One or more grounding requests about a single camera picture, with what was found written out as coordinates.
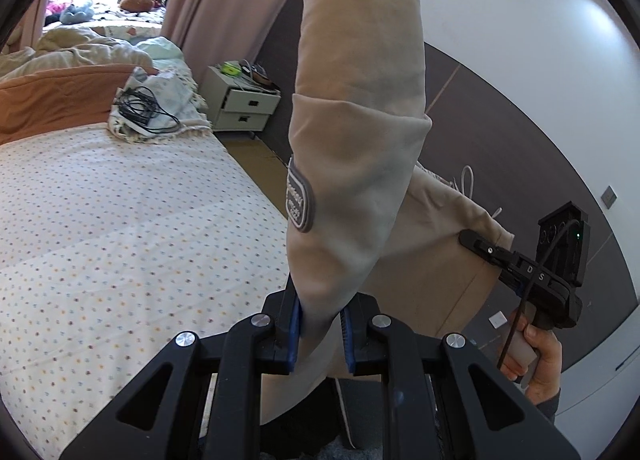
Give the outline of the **orange brown quilt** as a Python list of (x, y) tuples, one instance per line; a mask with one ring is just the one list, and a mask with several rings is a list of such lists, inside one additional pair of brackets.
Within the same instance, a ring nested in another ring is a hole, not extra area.
[(1, 84), (2, 144), (107, 120), (132, 64), (43, 70)]

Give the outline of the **beige zip jacket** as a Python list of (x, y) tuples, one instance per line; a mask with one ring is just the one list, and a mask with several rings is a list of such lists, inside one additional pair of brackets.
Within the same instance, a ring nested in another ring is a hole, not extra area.
[(262, 380), (264, 422), (346, 374), (337, 315), (355, 294), (436, 338), (485, 303), (498, 269), (458, 235), (513, 237), (420, 165), (431, 126), (420, 0), (304, 0), (286, 181), (302, 335), (293, 372)]

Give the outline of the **white bedside drawer cabinet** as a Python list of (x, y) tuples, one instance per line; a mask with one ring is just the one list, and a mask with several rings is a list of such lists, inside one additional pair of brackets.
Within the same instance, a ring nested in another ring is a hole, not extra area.
[(200, 88), (214, 132), (261, 132), (279, 105), (278, 90), (267, 90), (245, 74), (228, 76), (208, 67)]

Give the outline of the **brown plush toy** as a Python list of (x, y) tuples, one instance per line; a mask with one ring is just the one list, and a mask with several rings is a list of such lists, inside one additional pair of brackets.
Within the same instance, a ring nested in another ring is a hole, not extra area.
[(119, 8), (124, 12), (152, 12), (163, 6), (165, 0), (120, 0)]

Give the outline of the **white dotted bed sheet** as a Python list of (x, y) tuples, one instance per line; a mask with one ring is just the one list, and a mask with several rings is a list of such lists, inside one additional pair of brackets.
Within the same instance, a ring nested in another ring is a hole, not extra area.
[(104, 124), (1, 149), (1, 397), (63, 449), (177, 333), (224, 332), (285, 284), (283, 215), (214, 136)]

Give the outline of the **left pink curtain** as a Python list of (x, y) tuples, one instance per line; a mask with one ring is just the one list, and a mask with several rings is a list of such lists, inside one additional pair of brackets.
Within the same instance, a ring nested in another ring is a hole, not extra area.
[(44, 17), (48, 0), (35, 0), (30, 4), (20, 22), (11, 32), (2, 54), (10, 54), (22, 50), (25, 46), (33, 46), (42, 35)]

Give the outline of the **beige crumpled blanket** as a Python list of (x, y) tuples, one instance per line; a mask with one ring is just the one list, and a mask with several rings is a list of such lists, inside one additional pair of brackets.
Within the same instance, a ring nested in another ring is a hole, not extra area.
[(104, 64), (132, 64), (192, 76), (181, 50), (166, 38), (148, 38), (134, 45), (88, 28), (58, 27), (45, 33), (35, 47), (2, 55), (1, 81), (40, 71)]

